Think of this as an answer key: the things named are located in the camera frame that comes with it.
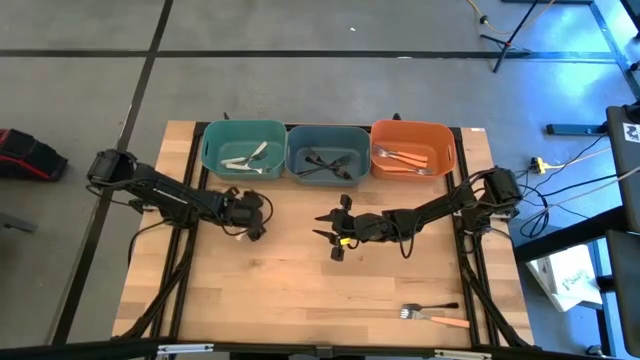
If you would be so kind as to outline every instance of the plastic bin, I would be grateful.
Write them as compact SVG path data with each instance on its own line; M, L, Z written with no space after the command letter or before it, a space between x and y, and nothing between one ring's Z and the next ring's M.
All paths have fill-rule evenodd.
M287 130L275 120L220 120L214 121L204 131L202 164L225 180L272 180L282 175ZM220 161L251 156L266 141L265 157L253 160L252 168L270 168L258 174L255 171L227 169Z
M371 128L372 145L380 145L393 151L404 151L427 156L429 175L413 172L386 172L381 166L412 168L401 161L383 158L373 152L371 156L371 174L385 180L428 181L441 177L456 166L456 146L453 133L442 124L405 121L380 120Z
M331 170L320 170L300 177L296 172L316 168L317 165L305 161L310 150L326 163L350 155L350 162L341 167L349 172L352 180L344 180ZM371 168L371 145L366 131L352 126L312 126L300 125L289 131L287 141L286 167L295 181L316 186L356 186Z

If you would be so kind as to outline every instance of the tripod stand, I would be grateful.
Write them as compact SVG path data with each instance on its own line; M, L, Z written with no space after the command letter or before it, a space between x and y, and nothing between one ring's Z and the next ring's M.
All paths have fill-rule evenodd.
M516 35L518 35L518 32L520 31L520 29L522 28L524 23L529 18L529 15L531 15L531 12L533 11L533 8L535 8L536 5L538 5L539 1L540 0L534 0L533 1L533 4L531 4L531 7L529 8L529 11L527 11L527 13L524 15L524 17L520 21L520 24L518 24L518 27L516 27L516 29L513 31L513 34L511 34L511 37L509 38L509 40L502 41L500 39L496 39L494 37L487 36L487 35L484 35L484 34L480 35L481 38L493 41L496 44L498 44L498 46L500 46L502 48L502 52L500 53L500 56L498 57L498 62L496 63L495 67L493 68L493 72L494 73L498 72L498 70L500 69L500 65L502 65L502 60L504 60L507 57L507 52L509 52L509 50L511 50L512 48L518 49L520 51L523 51L525 53L525 55L528 55L528 54L531 53L531 50L528 50L528 49L525 49L525 48L521 48L521 47L517 47L517 46L513 45L512 42L513 42L513 39L516 37ZM485 21L486 21L486 16L483 16L483 17L480 18L480 23L481 24L484 24Z

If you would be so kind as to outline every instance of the white cable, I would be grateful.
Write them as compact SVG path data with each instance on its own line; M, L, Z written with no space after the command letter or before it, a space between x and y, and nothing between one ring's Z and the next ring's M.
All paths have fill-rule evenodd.
M610 182L608 182L608 183L606 183L606 184L604 184L604 185L600 185L600 186L598 186L597 188L591 189L591 190L589 190L589 191L587 191L587 192L584 192L584 193L582 193L582 194L578 194L578 195L576 195L576 196L572 196L572 197L570 197L570 198L568 198L568 199L562 200L562 201L557 202L557 203L555 203L555 204L549 204L549 206L547 206L545 209L542 209L542 210L538 211L537 213L533 214L533 216L530 216L527 220L525 220L525 222L527 222L527 221L531 221L531 220L533 220L534 218L536 218L537 216L540 216L540 215L542 215L542 214L544 214L544 213L546 213L546 212L549 212L549 210L551 210L551 208L553 208L554 206L559 206L559 205L562 205L562 204L564 204L564 203L566 203L566 202L569 202L569 201L571 201L571 200L575 200L575 199L577 199L577 198L581 198L581 197L583 197L583 196L586 196L586 195L589 195L589 194L591 194L591 193L594 193L594 192L596 192L596 191L598 191L598 190L600 190L600 189L603 189L603 188L605 188L605 187L607 187L607 186L609 186L609 185L612 185L612 184L615 184L615 183L617 183L617 182L620 182L620 181L622 181L622 180L626 179L627 177L629 177L629 176L633 175L634 173L636 173L636 172L638 172L638 171L640 171L640 166L636 167L635 169L633 169L633 170L629 171L628 173L626 173L626 174L624 174L624 175L619 176L618 178L616 178L616 179L615 179L615 180L613 180L613 181L610 181Z

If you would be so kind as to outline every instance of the orange handle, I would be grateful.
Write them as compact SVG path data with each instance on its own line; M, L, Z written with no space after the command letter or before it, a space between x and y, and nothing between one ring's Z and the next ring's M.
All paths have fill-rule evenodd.
M429 161L429 157L427 156L422 156L422 155L416 155L416 154L412 154L412 153L406 153L404 151L396 151L396 154L409 158L409 159L413 159L413 160L418 160L418 161L422 161L422 162L428 162Z
M443 317L439 317L439 316L431 316L431 317L429 317L429 320L431 320L433 322L440 323L440 324L463 327L463 328L467 328L467 329L469 328L469 322L467 320L453 319L453 318L443 318Z
M378 165L378 167L380 167L380 169L382 169L382 171L386 171L386 172L400 172L400 171L413 172L412 169L403 168L403 167L400 167L400 166Z
M406 164L409 164L409 165L413 165L413 166L418 167L418 168L426 168L427 167L427 163L424 162L424 161L407 159L405 157L397 156L397 155L389 155L389 157L392 158L392 159L396 159L398 161L402 161L403 163L406 163Z

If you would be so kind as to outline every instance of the table leg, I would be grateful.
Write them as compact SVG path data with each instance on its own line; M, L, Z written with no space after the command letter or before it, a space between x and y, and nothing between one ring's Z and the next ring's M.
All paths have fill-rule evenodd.
M624 207L618 206L564 229L517 246L513 252L519 263L539 259L570 247L603 237L607 230L627 231Z
M4 213L0 213L0 226L7 229L14 228L24 232L34 232L36 230L35 225Z

